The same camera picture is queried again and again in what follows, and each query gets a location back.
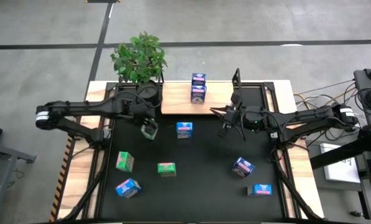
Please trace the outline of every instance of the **small cardboard box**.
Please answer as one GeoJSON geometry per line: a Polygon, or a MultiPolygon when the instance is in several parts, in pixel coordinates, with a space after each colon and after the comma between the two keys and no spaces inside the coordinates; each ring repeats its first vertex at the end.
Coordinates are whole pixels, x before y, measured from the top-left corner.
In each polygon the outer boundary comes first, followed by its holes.
{"type": "Polygon", "coordinates": [[[192,85],[205,86],[206,85],[206,74],[192,73],[192,85]]]}
{"type": "Polygon", "coordinates": [[[131,172],[133,170],[134,158],[128,152],[119,152],[116,161],[116,168],[124,171],[131,172]]]}
{"type": "Polygon", "coordinates": [[[158,164],[158,173],[162,177],[175,177],[176,169],[174,162],[164,162],[158,164]]]}
{"type": "Polygon", "coordinates": [[[248,196],[265,196],[272,195],[272,185],[270,184],[254,184],[253,186],[247,187],[248,196]]]}
{"type": "Polygon", "coordinates": [[[193,85],[191,89],[191,103],[203,104],[206,98],[207,88],[205,86],[193,85]]]}
{"type": "Polygon", "coordinates": [[[236,160],[234,166],[232,167],[232,170],[239,174],[241,177],[247,177],[249,174],[252,173],[254,169],[254,165],[247,162],[242,157],[238,158],[236,160]]]}
{"type": "Polygon", "coordinates": [[[129,178],[125,182],[116,187],[116,192],[120,197],[129,198],[141,191],[141,187],[137,181],[129,178]]]}
{"type": "Polygon", "coordinates": [[[192,138],[192,122],[177,122],[177,138],[192,138]]]}

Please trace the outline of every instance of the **white label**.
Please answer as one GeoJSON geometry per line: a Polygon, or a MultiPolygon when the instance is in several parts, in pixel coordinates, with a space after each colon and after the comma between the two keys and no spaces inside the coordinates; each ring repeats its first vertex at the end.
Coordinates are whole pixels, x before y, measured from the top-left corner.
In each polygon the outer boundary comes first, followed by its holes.
{"type": "Polygon", "coordinates": [[[344,113],[344,112],[353,112],[351,108],[343,108],[343,109],[340,109],[340,112],[341,113],[344,113]]]}
{"type": "Polygon", "coordinates": [[[37,116],[36,117],[36,121],[38,121],[38,120],[48,120],[48,118],[49,118],[49,116],[37,116]]]}
{"type": "Polygon", "coordinates": [[[41,111],[36,116],[48,115],[48,111],[41,111]]]}

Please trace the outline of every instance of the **wooden platform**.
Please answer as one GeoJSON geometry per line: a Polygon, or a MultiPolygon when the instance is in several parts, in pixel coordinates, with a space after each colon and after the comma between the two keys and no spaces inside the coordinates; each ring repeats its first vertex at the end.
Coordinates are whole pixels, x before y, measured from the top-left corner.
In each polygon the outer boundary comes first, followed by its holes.
{"type": "MultiPolygon", "coordinates": [[[[293,91],[289,80],[248,80],[244,82],[274,82],[279,111],[282,113],[292,113],[296,111],[293,91]]],[[[102,101],[104,99],[106,83],[106,81],[90,82],[86,99],[88,101],[102,101]]],[[[163,84],[162,113],[206,114],[210,113],[210,107],[223,107],[231,102],[230,97],[233,88],[230,81],[208,82],[207,87],[208,95],[206,95],[205,104],[192,105],[190,103],[190,82],[165,82],[163,84]]],[[[268,103],[270,104],[270,110],[273,111],[273,104],[270,97],[268,97],[268,103]]],[[[98,127],[100,124],[100,117],[83,117],[81,119],[81,124],[89,128],[98,127]]],[[[300,139],[297,144],[305,146],[305,142],[300,139]]],[[[93,158],[92,150],[88,149],[78,154],[76,157],[71,158],[73,153],[85,147],[87,147],[87,144],[84,141],[74,142],[74,140],[68,138],[68,147],[64,155],[56,195],[53,199],[50,221],[65,217],[76,205],[87,188],[91,161],[93,158]]],[[[294,147],[290,149],[288,153],[297,190],[313,211],[320,217],[323,217],[321,202],[309,162],[308,152],[302,148],[294,147]]],[[[93,217],[94,214],[96,192],[97,189],[93,193],[89,207],[88,217],[90,218],[93,217]]],[[[286,188],[285,194],[289,214],[291,217],[294,217],[292,198],[286,188]]]]}

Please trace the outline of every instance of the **gray floor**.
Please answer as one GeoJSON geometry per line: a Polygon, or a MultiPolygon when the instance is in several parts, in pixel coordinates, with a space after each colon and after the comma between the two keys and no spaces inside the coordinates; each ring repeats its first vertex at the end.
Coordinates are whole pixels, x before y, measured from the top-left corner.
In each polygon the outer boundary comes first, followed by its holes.
{"type": "MultiPolygon", "coordinates": [[[[0,0],[0,45],[96,44],[106,8],[83,0],[0,0]]],[[[144,30],[162,42],[371,39],[371,0],[123,0],[113,7],[105,43],[128,42],[144,30]]],[[[371,68],[371,45],[165,50],[166,80],[188,80],[192,72],[228,80],[239,67],[243,79],[289,79],[298,92],[350,80],[354,70],[371,68]]],[[[117,79],[109,58],[112,51],[103,50],[96,80],[117,79]]],[[[14,179],[0,223],[48,220],[66,134],[38,130],[35,109],[52,100],[83,100],[94,53],[0,50],[1,142],[38,155],[35,164],[18,165],[26,176],[14,179]]],[[[337,96],[347,85],[307,96],[337,96]]],[[[355,192],[320,189],[319,194],[327,218],[355,221],[347,214],[358,208],[355,192]],[[336,201],[330,204],[329,199],[336,201]]]]}

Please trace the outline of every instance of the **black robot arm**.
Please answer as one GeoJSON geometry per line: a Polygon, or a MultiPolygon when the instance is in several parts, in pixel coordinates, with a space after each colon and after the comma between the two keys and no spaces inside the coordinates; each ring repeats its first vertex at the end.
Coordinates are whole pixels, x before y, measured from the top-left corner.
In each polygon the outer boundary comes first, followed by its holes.
{"type": "Polygon", "coordinates": [[[241,128],[244,139],[244,129],[249,129],[256,133],[261,131],[277,133],[279,146],[296,142],[302,136],[325,131],[329,128],[352,131],[352,128],[358,122],[351,108],[346,105],[333,104],[332,106],[323,106],[314,110],[283,114],[269,112],[259,106],[241,106],[236,108],[233,106],[236,104],[236,102],[233,102],[232,106],[226,106],[225,108],[211,108],[221,118],[224,123],[224,129],[238,126],[241,128]],[[225,111],[226,114],[223,115],[217,111],[225,111]],[[287,126],[295,124],[300,124],[300,126],[291,129],[287,128],[287,126]]]}
{"type": "Polygon", "coordinates": [[[155,106],[139,99],[120,98],[122,94],[139,96],[129,91],[120,91],[117,95],[102,102],[69,102],[54,101],[36,109],[36,127],[43,130],[60,129],[70,136],[85,138],[92,148],[98,147],[104,141],[104,130],[101,128],[87,128],[74,121],[66,119],[66,116],[102,116],[109,119],[137,119],[154,118],[155,106]]]}

